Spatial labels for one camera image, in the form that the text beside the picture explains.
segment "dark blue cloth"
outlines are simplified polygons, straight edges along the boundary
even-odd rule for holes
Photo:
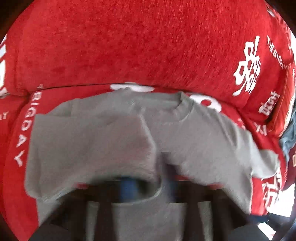
[[[131,202],[139,196],[137,180],[123,177],[120,182],[120,202]]]
[[[249,220],[252,223],[267,223],[268,222],[268,217],[267,216],[249,215]]]
[[[289,151],[295,146],[296,143],[296,100],[294,102],[292,116],[287,129],[284,131],[279,140],[281,149],[283,150],[286,162],[289,162]]]

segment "gray t-shirt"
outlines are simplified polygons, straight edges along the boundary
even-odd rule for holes
[[[26,191],[39,200],[54,199],[71,191],[76,182],[91,183],[120,174],[154,182],[159,152],[170,153],[169,160],[180,174],[194,182],[221,183],[247,213],[251,177],[269,178],[279,168],[277,154],[258,150],[249,131],[184,93],[124,89],[68,101],[46,115],[36,115]],[[138,205],[143,210],[149,206],[145,202]],[[174,207],[181,211],[182,206]],[[121,208],[125,213],[127,207]],[[179,232],[176,226],[174,222],[170,228]]]

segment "red fabric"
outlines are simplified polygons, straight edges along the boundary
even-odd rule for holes
[[[280,190],[283,189],[287,179],[286,160],[279,145],[279,140],[267,131],[264,122],[254,122],[240,112],[246,129],[251,132],[259,149],[269,149],[279,155],[280,172],[274,177],[260,180],[253,180],[252,214],[263,215],[268,207],[273,204]]]
[[[276,137],[281,137],[291,120],[295,102],[295,63],[289,64],[286,77],[281,83],[282,94],[272,111],[267,123],[267,130]]]
[[[22,90],[20,83],[16,81],[16,67],[19,46],[22,40],[22,30],[33,7],[34,2],[13,23],[0,45],[0,97],[6,93],[20,96],[27,95],[27,92]]]
[[[14,92],[132,81],[244,107],[252,81],[233,94],[246,81],[234,77],[246,42],[258,36],[258,83],[278,78],[266,48],[271,27],[263,0],[36,0],[17,46]]]
[[[262,104],[265,104],[271,96],[271,92],[276,92],[282,96],[285,89],[284,83],[289,64],[294,62],[294,54],[291,49],[291,40],[288,38],[286,30],[278,18],[268,13],[268,31],[267,35],[262,36],[266,58],[261,61],[261,71],[256,88],[251,93],[247,104],[244,107],[244,113],[254,121],[265,121],[269,115],[259,113]]]
[[[272,6],[270,6],[268,3],[266,3],[266,5],[267,5],[268,11],[270,11],[271,15],[274,15],[274,17],[278,21],[279,27],[281,27],[283,29],[283,32],[286,34],[287,39],[291,45],[291,30],[290,30],[289,26],[286,24],[286,22],[281,17],[281,15],[275,9],[273,9]]]
[[[0,99],[0,213],[5,216],[2,197],[2,178],[5,158],[8,152],[10,134],[15,120],[25,105],[27,99],[24,97],[8,95]]]

